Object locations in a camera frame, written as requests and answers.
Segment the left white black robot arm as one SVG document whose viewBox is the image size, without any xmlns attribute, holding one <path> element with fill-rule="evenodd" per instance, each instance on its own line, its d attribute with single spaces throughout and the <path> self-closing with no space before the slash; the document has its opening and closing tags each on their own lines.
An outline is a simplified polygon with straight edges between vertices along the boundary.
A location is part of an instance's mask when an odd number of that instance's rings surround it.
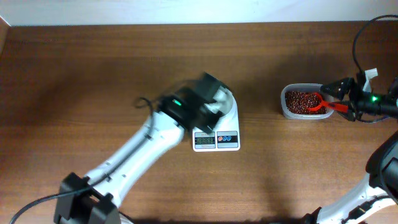
<svg viewBox="0 0 398 224">
<path fill-rule="evenodd" d="M 231 100 L 229 88 L 208 73 L 161 96 L 142 128 L 118 151 L 84 177 L 71 173 L 62 181 L 60 192 L 72 194 L 57 200 L 54 223 L 122 223 L 119 208 L 137 180 L 186 132 L 210 133 L 229 112 Z"/>
</svg>

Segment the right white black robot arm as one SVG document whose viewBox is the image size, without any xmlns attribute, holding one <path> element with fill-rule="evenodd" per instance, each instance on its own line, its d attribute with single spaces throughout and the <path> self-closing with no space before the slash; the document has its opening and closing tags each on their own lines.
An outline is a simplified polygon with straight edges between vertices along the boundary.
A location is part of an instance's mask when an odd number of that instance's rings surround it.
<svg viewBox="0 0 398 224">
<path fill-rule="evenodd" d="M 360 121 L 363 114 L 397 118 L 397 79 L 387 94 L 371 92 L 370 80 L 377 70 L 359 72 L 357 80 L 344 78 L 320 87 L 320 91 L 338 102 L 331 108 L 350 121 Z M 379 146 L 366 164 L 364 178 L 338 201 L 304 215 L 300 223 L 361 223 L 383 208 L 397 204 L 397 133 Z"/>
</svg>

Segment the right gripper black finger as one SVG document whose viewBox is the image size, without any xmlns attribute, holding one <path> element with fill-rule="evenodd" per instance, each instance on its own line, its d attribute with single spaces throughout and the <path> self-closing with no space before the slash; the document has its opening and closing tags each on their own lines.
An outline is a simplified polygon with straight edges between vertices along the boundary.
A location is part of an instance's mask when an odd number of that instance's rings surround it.
<svg viewBox="0 0 398 224">
<path fill-rule="evenodd" d="M 331 84 L 322 85 L 320 91 L 338 100 L 343 100 L 352 88 L 353 83 L 353 78 L 343 78 Z"/>
<path fill-rule="evenodd" d="M 354 121 L 354 110 L 348 107 L 346 110 L 336 111 L 340 116 L 348 121 Z"/>
</svg>

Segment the orange measuring scoop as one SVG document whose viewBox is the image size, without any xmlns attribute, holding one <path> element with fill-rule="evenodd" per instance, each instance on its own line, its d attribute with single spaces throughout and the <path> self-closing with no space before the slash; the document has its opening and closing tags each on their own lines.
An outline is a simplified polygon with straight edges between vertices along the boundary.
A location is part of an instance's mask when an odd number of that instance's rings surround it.
<svg viewBox="0 0 398 224">
<path fill-rule="evenodd" d="M 325 101 L 323 99 L 323 97 L 321 96 L 321 94 L 319 94 L 319 93 L 309 93 L 309 94 L 305 95 L 305 97 L 308 98 L 309 96 L 312 96 L 312 95 L 316 96 L 320 102 L 315 107 L 307 108 L 309 111 L 318 111 L 322 107 L 325 107 L 325 108 L 329 108 L 329 109 L 332 109 L 332 110 L 335 110 L 335 111 L 339 111 L 339 112 L 343 112 L 343 113 L 347 113 L 348 112 L 348 106 L 347 105 L 343 105 L 341 103 L 334 103 L 334 102 Z"/>
</svg>

